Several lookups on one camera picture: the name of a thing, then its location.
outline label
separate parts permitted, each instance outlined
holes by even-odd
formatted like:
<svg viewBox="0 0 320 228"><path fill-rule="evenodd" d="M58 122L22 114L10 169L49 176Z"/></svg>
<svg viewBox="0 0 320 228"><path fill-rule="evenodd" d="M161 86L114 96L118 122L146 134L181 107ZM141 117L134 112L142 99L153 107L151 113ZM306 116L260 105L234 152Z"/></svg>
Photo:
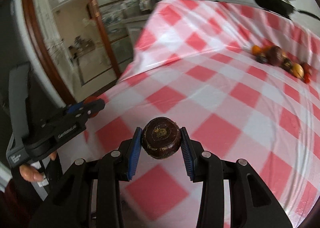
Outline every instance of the label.
<svg viewBox="0 0 320 228"><path fill-rule="evenodd" d="M36 170L39 170L41 168L41 164L39 161L30 164L30 166L33 166Z"/></svg>
<svg viewBox="0 0 320 228"><path fill-rule="evenodd" d="M70 131L73 131L77 125L73 125L70 129L67 129L65 132L58 135L58 138L62 138L64 135L68 134Z"/></svg>
<svg viewBox="0 0 320 228"><path fill-rule="evenodd" d="M167 125L158 125L152 131L152 138L155 141L166 139L170 136L171 130Z"/></svg>
<svg viewBox="0 0 320 228"><path fill-rule="evenodd" d="M17 163L17 162L20 160L20 157L21 157L21 154L19 154L19 155L12 155L12 156L10 157L10 159L11 159L11 161L15 164L15 163Z"/></svg>
<svg viewBox="0 0 320 228"><path fill-rule="evenodd" d="M42 173L42 175L43 175L43 180L37 182L39 187L43 187L43 186L46 186L46 185L49 184L49 181L48 181L47 178L45 177L45 174Z"/></svg>

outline human hand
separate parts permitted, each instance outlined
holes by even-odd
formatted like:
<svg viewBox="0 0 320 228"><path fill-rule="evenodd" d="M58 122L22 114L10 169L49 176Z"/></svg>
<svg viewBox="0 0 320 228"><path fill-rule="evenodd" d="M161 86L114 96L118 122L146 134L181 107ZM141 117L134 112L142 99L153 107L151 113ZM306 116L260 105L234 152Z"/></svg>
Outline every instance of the human hand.
<svg viewBox="0 0 320 228"><path fill-rule="evenodd" d="M57 151L49 155L50 159L54 161L57 157ZM23 164L19 167L22 178L28 182L40 182L43 176L33 166Z"/></svg>

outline yellow fruit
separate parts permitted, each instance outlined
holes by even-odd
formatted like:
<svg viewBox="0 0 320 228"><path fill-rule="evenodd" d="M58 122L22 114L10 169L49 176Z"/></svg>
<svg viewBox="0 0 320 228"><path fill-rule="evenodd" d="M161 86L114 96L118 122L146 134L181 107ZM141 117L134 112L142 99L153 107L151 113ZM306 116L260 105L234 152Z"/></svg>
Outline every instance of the yellow fruit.
<svg viewBox="0 0 320 228"><path fill-rule="evenodd" d="M261 48L257 45L254 45L251 49L251 52L254 56L258 55L259 53L261 53Z"/></svg>
<svg viewBox="0 0 320 228"><path fill-rule="evenodd" d="M292 74L297 77L298 79L302 79L304 76L304 71L303 68L301 67L300 64L293 64L292 67Z"/></svg>

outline frying pan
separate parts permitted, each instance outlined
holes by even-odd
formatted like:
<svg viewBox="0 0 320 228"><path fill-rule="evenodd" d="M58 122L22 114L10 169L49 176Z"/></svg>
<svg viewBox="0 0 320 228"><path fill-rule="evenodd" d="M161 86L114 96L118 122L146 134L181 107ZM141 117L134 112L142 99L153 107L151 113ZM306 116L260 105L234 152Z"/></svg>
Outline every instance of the frying pan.
<svg viewBox="0 0 320 228"><path fill-rule="evenodd" d="M290 19L290 15L297 11L301 14L311 16L320 21L320 18L310 12L304 10L297 10L293 5L291 5L291 0L254 0L258 6L262 7L265 10L275 12L281 16L284 16Z"/></svg>

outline orange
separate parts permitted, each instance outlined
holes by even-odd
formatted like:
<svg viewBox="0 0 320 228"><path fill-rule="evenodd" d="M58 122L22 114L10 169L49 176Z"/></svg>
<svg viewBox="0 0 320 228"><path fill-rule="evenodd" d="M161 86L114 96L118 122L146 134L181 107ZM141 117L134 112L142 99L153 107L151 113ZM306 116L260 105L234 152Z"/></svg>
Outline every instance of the orange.
<svg viewBox="0 0 320 228"><path fill-rule="evenodd" d="M259 53L261 53L261 48L257 45L254 45L251 49L251 52L253 55L258 55Z"/></svg>

